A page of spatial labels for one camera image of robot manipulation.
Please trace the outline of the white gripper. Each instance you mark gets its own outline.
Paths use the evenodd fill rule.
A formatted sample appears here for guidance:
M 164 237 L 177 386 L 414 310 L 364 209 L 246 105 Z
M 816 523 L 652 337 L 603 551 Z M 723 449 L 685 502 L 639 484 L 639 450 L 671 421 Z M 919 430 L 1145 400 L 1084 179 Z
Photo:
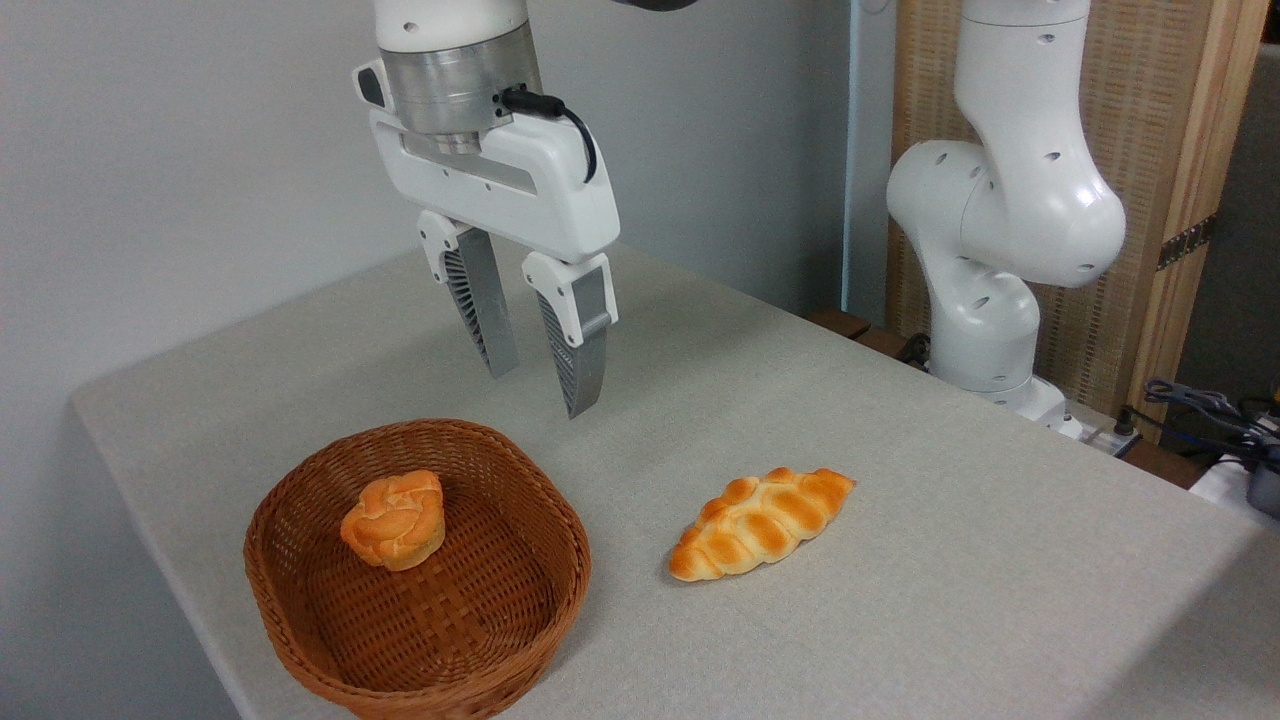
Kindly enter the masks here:
M 538 293 L 568 418 L 585 413 L 602 392 L 607 332 L 620 319 L 602 252 L 620 237 L 603 151 L 591 167 L 571 120 L 517 114 L 480 135 L 479 152 L 449 155 L 401 126 L 380 60 L 358 67 L 353 82 L 390 182 L 426 209 L 417 231 L 431 274 L 448 288 L 489 373 L 498 378 L 518 365 L 492 233 L 538 251 L 522 273 Z

